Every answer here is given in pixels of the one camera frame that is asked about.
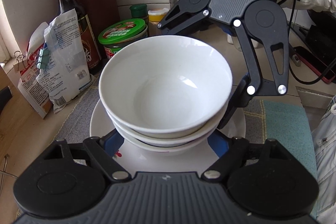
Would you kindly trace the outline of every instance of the food packaging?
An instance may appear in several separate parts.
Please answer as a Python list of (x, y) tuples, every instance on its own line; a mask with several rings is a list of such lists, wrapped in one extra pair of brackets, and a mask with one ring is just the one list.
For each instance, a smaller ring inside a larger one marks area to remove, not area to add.
[(44, 39), (50, 58), (36, 80), (57, 112), (91, 84), (75, 9), (57, 16), (45, 29)]
[(38, 55), (40, 49), (43, 48), (44, 29), (46, 27), (48, 27), (48, 24), (43, 22), (34, 31), (29, 40), (26, 58), (24, 58), (23, 62), (18, 63), (20, 64), (18, 66), (20, 80), (17, 88), (42, 118), (47, 115), (53, 106), (49, 100), (49, 94), (36, 80), (40, 70), (36, 66), (35, 57)]

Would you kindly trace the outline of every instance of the plastic bag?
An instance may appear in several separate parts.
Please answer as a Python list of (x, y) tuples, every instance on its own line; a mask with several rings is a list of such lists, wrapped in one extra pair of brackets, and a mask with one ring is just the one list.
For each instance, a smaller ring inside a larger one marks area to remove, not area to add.
[(36, 80), (57, 112), (91, 84), (75, 9), (57, 16), (45, 29), (44, 39), (50, 59)]

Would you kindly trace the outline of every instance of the stacked bowls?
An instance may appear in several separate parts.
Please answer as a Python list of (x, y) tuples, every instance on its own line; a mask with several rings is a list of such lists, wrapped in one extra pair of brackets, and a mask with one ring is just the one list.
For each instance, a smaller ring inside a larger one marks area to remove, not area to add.
[(223, 117), (232, 87), (224, 57), (190, 37), (149, 37), (105, 66), (99, 94), (118, 132), (154, 152), (183, 152), (204, 141)]

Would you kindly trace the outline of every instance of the soy sauce bottle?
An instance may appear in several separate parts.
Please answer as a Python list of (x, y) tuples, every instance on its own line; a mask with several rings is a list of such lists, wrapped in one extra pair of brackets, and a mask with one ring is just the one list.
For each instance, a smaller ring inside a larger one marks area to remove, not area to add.
[(101, 56), (85, 9), (77, 2), (77, 0), (58, 1), (61, 14), (69, 10), (75, 9), (77, 13), (79, 31), (81, 34), (87, 66), (91, 74), (96, 74), (101, 70), (102, 67)]

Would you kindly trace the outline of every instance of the smartphone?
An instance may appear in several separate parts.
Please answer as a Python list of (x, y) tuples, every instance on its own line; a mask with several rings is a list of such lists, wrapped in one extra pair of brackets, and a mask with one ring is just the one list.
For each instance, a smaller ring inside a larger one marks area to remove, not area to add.
[[(296, 55), (308, 68), (310, 68), (317, 76), (320, 76), (322, 72), (327, 68), (320, 59), (315, 57), (310, 51), (302, 46), (294, 47)], [(331, 70), (322, 78), (322, 81), (329, 84), (335, 78), (335, 73)]]

